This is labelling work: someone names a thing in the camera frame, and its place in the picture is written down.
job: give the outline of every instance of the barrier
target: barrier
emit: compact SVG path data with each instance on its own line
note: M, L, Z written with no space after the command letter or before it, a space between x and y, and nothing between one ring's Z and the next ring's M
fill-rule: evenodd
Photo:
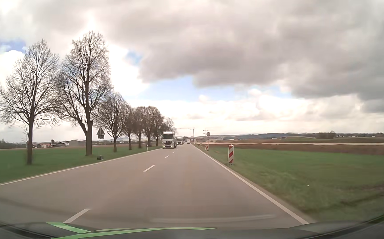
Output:
M227 153L227 164L228 165L235 165L235 164L233 164L233 149L234 149L234 146L229 145L228 153Z

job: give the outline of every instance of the windshield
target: windshield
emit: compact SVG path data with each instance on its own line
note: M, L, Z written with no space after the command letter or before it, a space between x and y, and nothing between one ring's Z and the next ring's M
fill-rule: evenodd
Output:
M383 214L384 0L0 0L2 224Z
M173 139L172 134L163 134L163 139Z

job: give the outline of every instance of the triangular warning sign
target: triangular warning sign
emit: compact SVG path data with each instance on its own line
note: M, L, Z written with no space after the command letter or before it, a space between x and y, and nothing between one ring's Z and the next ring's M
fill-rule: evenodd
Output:
M99 127L98 133L96 135L104 135L105 132L102 130L102 127Z

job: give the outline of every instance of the blue sky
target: blue sky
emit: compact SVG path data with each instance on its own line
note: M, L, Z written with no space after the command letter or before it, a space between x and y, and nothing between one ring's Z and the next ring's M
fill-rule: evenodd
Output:
M0 45L9 46L7 51L16 50L23 52L25 46L23 41L0 42ZM142 59L141 55L129 51L126 58L133 65L139 66ZM271 90L272 94L281 98L291 98L290 94L282 93L277 86L260 87L252 86L248 89L259 89L261 91ZM144 100L182 100L186 102L198 101L200 95L205 95L210 100L239 100L247 96L247 90L235 89L234 86L214 86L199 88L193 84L192 77L181 77L177 79L166 79L149 85L149 87L136 96L128 96L127 100L144 99Z

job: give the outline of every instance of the brown field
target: brown field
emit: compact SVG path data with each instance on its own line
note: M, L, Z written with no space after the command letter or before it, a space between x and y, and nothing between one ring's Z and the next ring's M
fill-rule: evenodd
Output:
M211 144L210 147L226 147L227 148L227 145ZM364 154L364 155L384 155L383 145L247 144L247 145L235 145L235 148L329 152L329 153Z
M289 137L286 139L241 139L220 140L223 143L384 143L384 137L356 137L334 139L311 139L305 137Z

